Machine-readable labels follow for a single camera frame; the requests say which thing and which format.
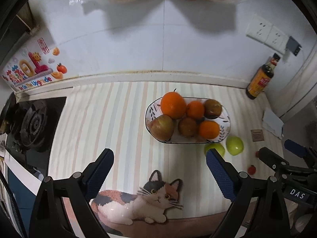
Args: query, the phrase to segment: brown pear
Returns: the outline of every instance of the brown pear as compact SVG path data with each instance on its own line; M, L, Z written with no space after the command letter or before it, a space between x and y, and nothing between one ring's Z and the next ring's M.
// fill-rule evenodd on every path
M168 115L162 114L154 119L149 124L150 133L159 141L169 140L175 129L175 124L172 118Z
M198 132L197 122L189 117L183 118L178 124L178 131L184 137L193 137Z

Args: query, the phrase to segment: cartoon cat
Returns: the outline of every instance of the cartoon cat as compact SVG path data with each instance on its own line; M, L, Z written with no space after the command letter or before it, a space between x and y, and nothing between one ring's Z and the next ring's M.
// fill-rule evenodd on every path
M161 173L155 170L137 195L105 190L99 192L91 208L97 218L98 213L101 213L112 223L132 225L135 219L142 219L149 224L164 223L166 209L183 207L178 202L181 186L180 179L171 183L162 181Z

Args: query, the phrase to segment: electrical outlet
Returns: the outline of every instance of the electrical outlet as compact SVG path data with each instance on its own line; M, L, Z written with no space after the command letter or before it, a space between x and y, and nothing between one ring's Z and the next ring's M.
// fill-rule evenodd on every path
M265 43L272 29L272 23L258 15L254 15L247 29L247 36L261 43Z
M286 44L288 41L288 36L280 31L277 27L273 26L265 44L274 50L284 54L286 49Z

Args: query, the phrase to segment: blue gripper pad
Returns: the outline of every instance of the blue gripper pad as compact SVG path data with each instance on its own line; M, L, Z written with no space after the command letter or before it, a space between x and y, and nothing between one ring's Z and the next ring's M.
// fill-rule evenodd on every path
M307 155L305 147L297 144L296 142L292 140L286 140L284 142L284 148L300 158L303 158Z
M90 163L83 172L83 184L86 187L84 194L87 201L97 197L112 165L114 164L114 153L110 149L105 149L97 160Z
M207 152L206 162L223 196L233 202L236 199L234 183L211 149Z

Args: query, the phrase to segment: bottle cap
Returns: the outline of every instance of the bottle cap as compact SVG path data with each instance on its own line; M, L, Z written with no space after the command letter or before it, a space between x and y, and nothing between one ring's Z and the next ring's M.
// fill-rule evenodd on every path
M281 58L280 58L280 56L277 53L275 53L273 55L273 59L275 59L276 61L279 61Z

